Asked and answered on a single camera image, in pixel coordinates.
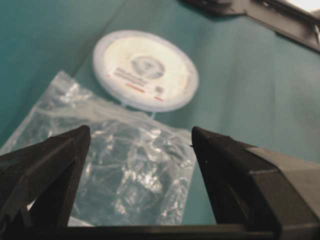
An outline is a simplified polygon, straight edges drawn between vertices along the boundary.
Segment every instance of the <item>clear plastic bag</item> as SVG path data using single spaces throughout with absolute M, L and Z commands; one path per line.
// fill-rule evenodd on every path
M 64 72 L 0 154 L 81 125 L 90 127 L 91 144 L 69 225 L 181 223 L 196 160 L 191 134 L 107 102 Z

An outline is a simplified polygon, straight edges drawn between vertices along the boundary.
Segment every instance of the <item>white spool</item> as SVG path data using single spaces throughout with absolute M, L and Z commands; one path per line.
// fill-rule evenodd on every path
M 163 38 L 136 30 L 101 38 L 93 52 L 93 69 L 100 84 L 122 104 L 148 112 L 183 107 L 199 85 L 186 54 Z

